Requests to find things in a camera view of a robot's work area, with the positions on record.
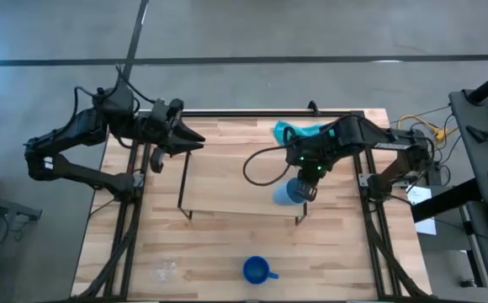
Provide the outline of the dark blue mug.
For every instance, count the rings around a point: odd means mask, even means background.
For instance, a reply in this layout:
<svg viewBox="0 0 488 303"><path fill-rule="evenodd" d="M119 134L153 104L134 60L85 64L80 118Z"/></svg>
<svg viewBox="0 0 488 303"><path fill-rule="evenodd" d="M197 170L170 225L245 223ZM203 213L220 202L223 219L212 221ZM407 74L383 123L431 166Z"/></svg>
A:
<svg viewBox="0 0 488 303"><path fill-rule="evenodd" d="M278 279L279 275L271 271L266 258L260 256L249 257L242 266L242 275L249 284L260 285L269 279Z"/></svg>

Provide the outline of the black aluminium table frame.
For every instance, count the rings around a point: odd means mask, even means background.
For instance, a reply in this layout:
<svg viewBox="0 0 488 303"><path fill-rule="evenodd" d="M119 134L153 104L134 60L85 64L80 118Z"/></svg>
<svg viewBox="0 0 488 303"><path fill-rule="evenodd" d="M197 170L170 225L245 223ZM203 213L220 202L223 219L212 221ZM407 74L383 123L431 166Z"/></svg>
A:
<svg viewBox="0 0 488 303"><path fill-rule="evenodd" d="M273 127L279 120L300 127L343 116L340 109L187 110L185 122L205 138L193 151L216 160L242 160L244 179L275 187L292 178ZM119 203L98 191L72 286L74 301L353 301L418 300L431 290L411 210L404 194L372 205L362 177L383 171L392 151L363 151L338 162L321 180L316 201L296 225L289 217L196 212L177 207L186 155L169 157L161 173L148 167L150 146L109 137L101 170L134 173L137 200ZM266 258L278 279L249 284L242 266ZM151 278L151 266L173 260L169 283Z"/></svg>

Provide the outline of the white paper sheet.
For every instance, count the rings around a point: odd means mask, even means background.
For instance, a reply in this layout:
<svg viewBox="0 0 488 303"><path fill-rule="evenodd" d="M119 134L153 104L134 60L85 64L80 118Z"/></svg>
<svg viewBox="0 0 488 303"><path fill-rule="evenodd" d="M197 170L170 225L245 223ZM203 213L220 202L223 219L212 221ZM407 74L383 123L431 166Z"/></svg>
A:
<svg viewBox="0 0 488 303"><path fill-rule="evenodd" d="M432 197L432 191L425 187L414 186L411 190L406 191L406 195L412 205L417 205L426 199L430 199ZM436 223L433 217L416 222L415 227L418 233L431 236L437 235Z"/></svg>

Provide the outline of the teal cloth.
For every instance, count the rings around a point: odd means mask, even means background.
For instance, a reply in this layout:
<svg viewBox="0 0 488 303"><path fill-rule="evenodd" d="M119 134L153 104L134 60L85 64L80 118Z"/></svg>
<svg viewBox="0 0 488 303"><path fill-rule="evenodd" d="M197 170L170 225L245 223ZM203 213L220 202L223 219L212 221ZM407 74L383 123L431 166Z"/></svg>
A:
<svg viewBox="0 0 488 303"><path fill-rule="evenodd" d="M311 144L331 141L336 137L336 133L333 128L329 128L329 124L299 127L279 120L273 128L273 137L279 146L286 146L290 143Z"/></svg>

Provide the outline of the grey stand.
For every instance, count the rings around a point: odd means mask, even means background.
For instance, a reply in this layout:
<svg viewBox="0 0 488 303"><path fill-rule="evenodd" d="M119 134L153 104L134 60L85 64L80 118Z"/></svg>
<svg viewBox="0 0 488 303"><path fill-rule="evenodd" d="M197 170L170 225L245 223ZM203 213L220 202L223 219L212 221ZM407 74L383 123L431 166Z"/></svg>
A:
<svg viewBox="0 0 488 303"><path fill-rule="evenodd" d="M42 210L34 209L20 203L0 198L0 209L12 212L15 215L25 215L31 221L37 221L41 217Z"/></svg>

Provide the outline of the clear glass cup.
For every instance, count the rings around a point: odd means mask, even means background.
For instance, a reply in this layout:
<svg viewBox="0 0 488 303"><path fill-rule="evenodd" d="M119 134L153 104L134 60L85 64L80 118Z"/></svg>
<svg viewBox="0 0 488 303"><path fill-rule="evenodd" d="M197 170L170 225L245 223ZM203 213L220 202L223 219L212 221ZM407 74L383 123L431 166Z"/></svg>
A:
<svg viewBox="0 0 488 303"><path fill-rule="evenodd" d="M177 264L173 260L162 259L151 266L151 278L157 283L169 283L177 271Z"/></svg>

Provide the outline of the black table leg bar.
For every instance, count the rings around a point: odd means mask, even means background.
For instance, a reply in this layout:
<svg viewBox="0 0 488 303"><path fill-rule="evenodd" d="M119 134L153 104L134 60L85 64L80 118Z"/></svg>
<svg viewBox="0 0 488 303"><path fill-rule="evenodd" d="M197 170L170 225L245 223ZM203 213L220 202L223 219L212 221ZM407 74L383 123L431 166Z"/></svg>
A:
<svg viewBox="0 0 488 303"><path fill-rule="evenodd" d="M480 201L482 195L475 178L452 187L430 199L411 207L415 223L424 221L445 211L458 208L470 201Z"/></svg>

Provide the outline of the wooden shelf with black legs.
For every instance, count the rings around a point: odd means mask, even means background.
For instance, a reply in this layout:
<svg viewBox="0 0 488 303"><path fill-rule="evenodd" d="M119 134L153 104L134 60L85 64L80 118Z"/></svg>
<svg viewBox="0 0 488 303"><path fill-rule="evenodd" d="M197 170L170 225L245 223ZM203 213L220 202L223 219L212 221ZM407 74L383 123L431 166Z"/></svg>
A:
<svg viewBox="0 0 488 303"><path fill-rule="evenodd" d="M241 173L242 160L216 160L214 156L187 153L178 192L178 209L191 219L196 212L289 217L299 225L308 205L278 205L275 187L256 187Z"/></svg>

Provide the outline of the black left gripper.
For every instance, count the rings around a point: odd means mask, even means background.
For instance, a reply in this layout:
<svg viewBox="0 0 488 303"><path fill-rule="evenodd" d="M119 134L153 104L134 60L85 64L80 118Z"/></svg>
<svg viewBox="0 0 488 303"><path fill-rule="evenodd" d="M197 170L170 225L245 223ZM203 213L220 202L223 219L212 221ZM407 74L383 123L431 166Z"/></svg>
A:
<svg viewBox="0 0 488 303"><path fill-rule="evenodd" d="M153 138L156 148L162 153L177 155L202 149L205 138L195 130L189 128L180 118L183 111L183 101L175 98L169 104L161 99L154 101L148 117L148 132ZM180 123L180 137L174 134Z"/></svg>

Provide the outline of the light blue plastic cup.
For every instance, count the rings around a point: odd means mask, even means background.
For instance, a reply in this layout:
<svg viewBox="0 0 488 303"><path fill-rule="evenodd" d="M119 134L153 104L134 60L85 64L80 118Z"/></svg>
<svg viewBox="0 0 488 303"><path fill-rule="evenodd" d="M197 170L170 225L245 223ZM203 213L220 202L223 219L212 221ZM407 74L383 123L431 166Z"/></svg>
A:
<svg viewBox="0 0 488 303"><path fill-rule="evenodd" d="M307 202L302 194L298 193L301 182L297 178L291 178L288 181L281 183L273 191L273 201L277 205L295 206L302 205Z"/></svg>

